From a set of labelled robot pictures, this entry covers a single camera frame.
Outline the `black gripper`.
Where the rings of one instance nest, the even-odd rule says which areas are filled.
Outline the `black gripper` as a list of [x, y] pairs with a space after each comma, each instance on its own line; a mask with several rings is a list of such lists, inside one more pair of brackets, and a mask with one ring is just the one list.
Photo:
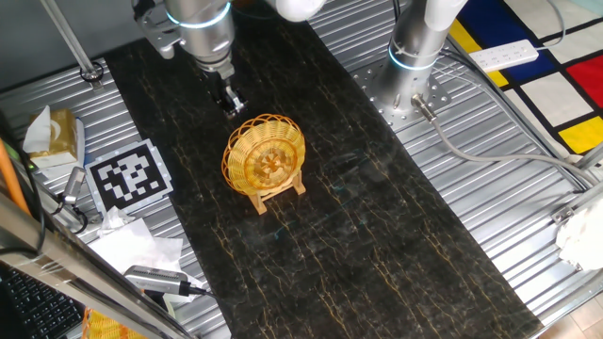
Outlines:
[[248, 101], [243, 96], [239, 96], [229, 80], [222, 79], [220, 75], [212, 75], [210, 92], [214, 101], [225, 111], [228, 119], [234, 119], [246, 112]]

